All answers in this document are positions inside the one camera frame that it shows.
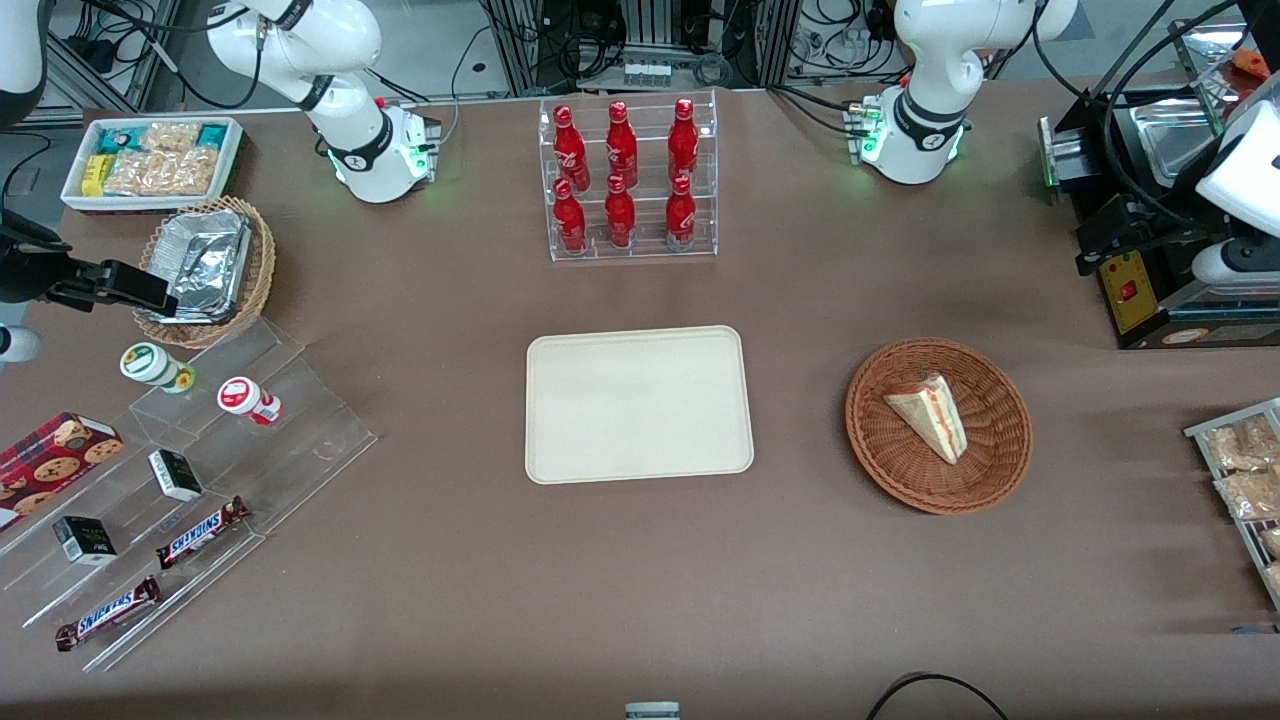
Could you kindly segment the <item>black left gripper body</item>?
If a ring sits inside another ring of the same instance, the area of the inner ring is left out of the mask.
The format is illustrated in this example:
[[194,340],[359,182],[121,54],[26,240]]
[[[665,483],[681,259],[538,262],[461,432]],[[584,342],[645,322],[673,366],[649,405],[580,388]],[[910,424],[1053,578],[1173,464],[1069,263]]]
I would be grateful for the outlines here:
[[1112,258],[1155,246],[1167,231],[1164,217],[1125,193],[1105,202],[1096,193],[1076,193],[1075,214],[1079,277],[1093,275]]

